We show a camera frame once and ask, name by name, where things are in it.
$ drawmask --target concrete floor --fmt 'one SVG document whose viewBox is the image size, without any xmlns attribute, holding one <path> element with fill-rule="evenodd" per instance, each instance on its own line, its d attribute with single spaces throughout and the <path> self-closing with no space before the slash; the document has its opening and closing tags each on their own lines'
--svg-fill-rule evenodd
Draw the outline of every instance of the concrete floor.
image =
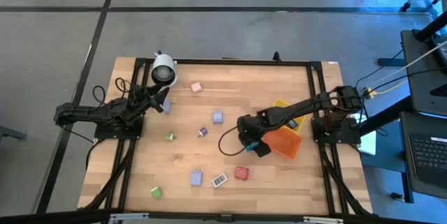
<svg viewBox="0 0 447 224">
<path fill-rule="evenodd" d="M 406 0 L 112 0 L 112 6 L 400 7 Z M 102 6 L 104 0 L 0 0 L 0 6 Z M 413 6 L 423 7 L 424 3 Z M 71 99 L 89 49 L 98 13 L 0 13 L 0 125 L 26 131 L 23 142 L 0 142 L 0 216 L 32 211 L 59 129 L 52 116 Z M 95 104 L 91 88 L 106 86 L 115 57 L 338 61 L 345 84 L 377 68 L 379 57 L 400 50 L 400 31 L 422 28 L 424 14 L 348 13 L 109 13 L 82 104 Z M 391 73 L 385 68 L 376 78 Z M 402 85 L 368 101 L 376 114 L 409 93 Z M 92 136 L 93 126 L 74 130 Z M 49 211 L 76 208 L 90 143 L 72 136 Z M 365 167 L 374 212 L 380 216 L 442 223 L 447 202 L 415 193 L 415 204 L 396 202 L 400 176 Z M 176 221 L 157 221 L 174 223 Z"/>
</svg>

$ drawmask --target orange bin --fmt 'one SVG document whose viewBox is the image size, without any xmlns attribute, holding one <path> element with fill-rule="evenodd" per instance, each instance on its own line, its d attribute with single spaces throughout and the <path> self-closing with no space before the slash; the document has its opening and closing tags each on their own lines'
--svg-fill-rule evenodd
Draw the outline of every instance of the orange bin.
<svg viewBox="0 0 447 224">
<path fill-rule="evenodd" d="M 271 150 L 290 159 L 295 159 L 301 140 L 293 130 L 285 127 L 266 133 L 263 138 Z"/>
</svg>

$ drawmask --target wooden table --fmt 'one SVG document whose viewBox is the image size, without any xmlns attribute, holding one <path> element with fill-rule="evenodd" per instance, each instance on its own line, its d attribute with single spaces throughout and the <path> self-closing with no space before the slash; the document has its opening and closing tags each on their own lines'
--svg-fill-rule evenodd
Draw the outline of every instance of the wooden table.
<svg viewBox="0 0 447 224">
<path fill-rule="evenodd" d="M 116 77 L 131 80 L 135 58 L 119 57 L 108 88 L 107 100 L 121 92 L 115 88 Z M 323 62 L 327 90 L 342 84 L 337 62 Z M 296 103 L 310 97 L 307 71 L 297 66 L 235 66 L 178 64 L 177 84 L 168 99 L 171 115 L 147 111 L 141 138 L 137 141 L 131 168 L 125 210 L 176 211 L 237 214 L 327 214 L 323 176 L 318 147 L 313 142 L 310 118 L 300 135 L 302 144 L 295 160 L 276 153 L 259 158 L 253 152 L 238 156 L 222 155 L 217 142 L 222 133 L 245 114 L 273 106 L 280 98 Z M 203 90 L 193 94 L 190 85 L 200 82 Z M 212 112 L 223 111 L 223 124 L 212 123 Z M 198 129 L 208 135 L 198 138 Z M 164 140 L 174 133 L 173 142 Z M 110 177 L 117 140 L 106 140 L 93 150 L 85 176 L 79 207 L 90 203 Z M 237 131 L 222 140 L 224 151 L 240 150 Z M 339 160 L 346 185 L 366 210 L 371 204 L 358 152 L 349 145 L 338 145 Z M 235 167 L 250 169 L 247 181 L 234 178 Z M 189 184 L 194 169 L 203 172 L 202 186 Z M 224 172 L 229 180 L 214 188 L 211 180 Z M 151 189 L 160 186 L 161 199 L 154 199 Z M 120 182 L 112 205 L 117 206 Z M 335 207 L 340 211 L 337 187 L 332 182 Z"/>
</svg>

